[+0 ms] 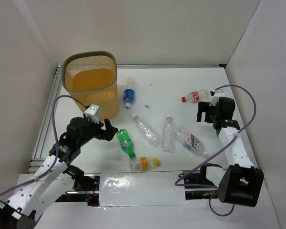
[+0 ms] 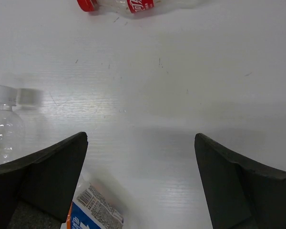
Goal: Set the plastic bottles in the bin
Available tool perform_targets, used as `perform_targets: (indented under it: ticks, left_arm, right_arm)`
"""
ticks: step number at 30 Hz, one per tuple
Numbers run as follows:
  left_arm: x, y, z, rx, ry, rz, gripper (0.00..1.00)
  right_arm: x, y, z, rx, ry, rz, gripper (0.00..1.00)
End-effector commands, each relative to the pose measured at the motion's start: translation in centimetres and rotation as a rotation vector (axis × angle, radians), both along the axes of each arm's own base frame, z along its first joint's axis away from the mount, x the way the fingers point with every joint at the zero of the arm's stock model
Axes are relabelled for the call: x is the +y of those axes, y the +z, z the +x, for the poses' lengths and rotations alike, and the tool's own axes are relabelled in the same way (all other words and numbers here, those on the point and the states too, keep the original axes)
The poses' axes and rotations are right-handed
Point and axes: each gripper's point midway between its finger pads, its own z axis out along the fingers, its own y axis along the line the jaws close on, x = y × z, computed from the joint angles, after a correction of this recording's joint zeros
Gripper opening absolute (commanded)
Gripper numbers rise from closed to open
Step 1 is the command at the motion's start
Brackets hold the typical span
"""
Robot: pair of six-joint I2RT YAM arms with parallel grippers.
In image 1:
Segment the red label plastic bottle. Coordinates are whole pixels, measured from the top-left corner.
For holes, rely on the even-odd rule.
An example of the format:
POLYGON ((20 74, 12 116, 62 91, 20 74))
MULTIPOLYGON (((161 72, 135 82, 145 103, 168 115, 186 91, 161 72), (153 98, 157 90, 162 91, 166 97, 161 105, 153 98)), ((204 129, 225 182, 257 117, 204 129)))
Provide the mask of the red label plastic bottle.
POLYGON ((207 102, 209 99, 209 94, 206 89, 193 91, 188 93, 186 96, 181 98, 183 103, 198 103, 198 102, 207 102))

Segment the green plastic bottle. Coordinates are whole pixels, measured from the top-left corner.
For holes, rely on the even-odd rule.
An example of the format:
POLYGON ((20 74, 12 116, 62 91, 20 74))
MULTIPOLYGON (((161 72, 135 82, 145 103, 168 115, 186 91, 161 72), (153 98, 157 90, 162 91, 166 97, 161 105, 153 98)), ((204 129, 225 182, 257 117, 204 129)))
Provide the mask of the green plastic bottle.
POLYGON ((129 158, 135 158, 134 144, 126 129, 121 129, 116 133, 122 150, 129 156, 129 158))

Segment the white orange label bottle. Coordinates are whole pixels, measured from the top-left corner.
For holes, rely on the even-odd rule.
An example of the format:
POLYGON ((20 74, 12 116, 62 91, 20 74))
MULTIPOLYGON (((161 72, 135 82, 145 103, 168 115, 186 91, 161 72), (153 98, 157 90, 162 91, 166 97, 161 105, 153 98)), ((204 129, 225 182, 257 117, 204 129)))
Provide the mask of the white orange label bottle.
POLYGON ((209 157, 203 142, 182 126, 177 127, 175 131, 175 139, 193 155, 200 156, 204 159, 209 157))

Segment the yellow cap clear bottle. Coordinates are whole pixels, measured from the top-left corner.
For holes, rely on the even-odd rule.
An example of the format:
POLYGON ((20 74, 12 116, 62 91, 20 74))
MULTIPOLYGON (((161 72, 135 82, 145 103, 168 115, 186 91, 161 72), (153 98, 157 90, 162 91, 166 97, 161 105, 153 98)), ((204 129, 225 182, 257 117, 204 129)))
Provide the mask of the yellow cap clear bottle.
POLYGON ((160 159, 152 157, 134 157, 129 159, 131 172, 146 172, 161 165, 160 159))

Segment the clear square plastic bottle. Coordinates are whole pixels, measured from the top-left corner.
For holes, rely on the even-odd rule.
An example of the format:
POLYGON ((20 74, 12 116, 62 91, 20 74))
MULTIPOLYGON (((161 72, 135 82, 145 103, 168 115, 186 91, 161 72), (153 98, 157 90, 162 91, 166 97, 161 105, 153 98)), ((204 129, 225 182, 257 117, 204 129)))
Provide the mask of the clear square plastic bottle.
POLYGON ((174 152, 174 119, 171 114, 163 122, 161 148, 163 152, 174 152))

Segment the clear ribbed plastic bottle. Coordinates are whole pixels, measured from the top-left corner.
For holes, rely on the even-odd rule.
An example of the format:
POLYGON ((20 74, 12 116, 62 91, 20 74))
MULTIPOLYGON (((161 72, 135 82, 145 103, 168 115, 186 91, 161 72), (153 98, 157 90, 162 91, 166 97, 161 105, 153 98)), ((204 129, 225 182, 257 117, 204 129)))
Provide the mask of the clear ribbed plastic bottle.
POLYGON ((154 128, 144 118, 137 114, 132 114, 132 120, 148 143, 156 147, 160 142, 160 138, 154 128))

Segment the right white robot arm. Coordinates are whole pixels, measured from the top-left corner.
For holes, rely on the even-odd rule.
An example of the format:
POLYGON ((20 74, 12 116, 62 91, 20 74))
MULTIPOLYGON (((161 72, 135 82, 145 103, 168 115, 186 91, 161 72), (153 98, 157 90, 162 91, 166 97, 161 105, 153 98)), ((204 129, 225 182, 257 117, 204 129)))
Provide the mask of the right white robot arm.
POLYGON ((222 203, 255 207, 259 198, 264 173, 251 162, 239 134, 239 123, 233 119, 235 102, 231 98, 217 97, 211 102, 199 102, 197 121, 205 116, 211 123, 223 146, 228 162, 226 170, 208 164, 199 174, 198 181, 203 187, 214 184, 222 203))

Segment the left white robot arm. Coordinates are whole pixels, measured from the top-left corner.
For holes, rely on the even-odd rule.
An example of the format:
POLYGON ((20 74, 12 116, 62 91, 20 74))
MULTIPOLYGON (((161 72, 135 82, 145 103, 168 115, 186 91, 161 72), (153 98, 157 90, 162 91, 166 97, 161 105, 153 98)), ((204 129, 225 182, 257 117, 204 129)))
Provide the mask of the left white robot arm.
POLYGON ((31 180, 6 201, 0 200, 0 229, 35 228, 62 194, 84 186, 84 172, 72 165, 81 147, 94 138, 111 141, 117 131, 108 119, 96 123, 85 116, 73 118, 31 180))

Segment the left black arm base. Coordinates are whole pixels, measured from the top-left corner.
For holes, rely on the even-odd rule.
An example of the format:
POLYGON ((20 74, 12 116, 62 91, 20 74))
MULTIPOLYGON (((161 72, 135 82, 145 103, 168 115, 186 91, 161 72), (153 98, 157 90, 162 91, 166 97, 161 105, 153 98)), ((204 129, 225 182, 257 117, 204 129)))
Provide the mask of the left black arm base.
POLYGON ((83 180, 77 183, 77 187, 63 193, 57 203, 85 203, 90 207, 98 207, 100 174, 85 174, 83 180))

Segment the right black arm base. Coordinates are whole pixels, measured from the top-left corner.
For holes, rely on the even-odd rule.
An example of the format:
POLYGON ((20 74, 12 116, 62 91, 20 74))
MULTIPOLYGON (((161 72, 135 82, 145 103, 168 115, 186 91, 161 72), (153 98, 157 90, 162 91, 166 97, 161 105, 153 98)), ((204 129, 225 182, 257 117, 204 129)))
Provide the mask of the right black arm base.
POLYGON ((213 194, 214 198, 218 198, 217 188, 206 178, 208 167, 222 168, 220 165, 207 163, 178 183, 180 185, 185 184, 183 188, 186 200, 209 199, 213 194))

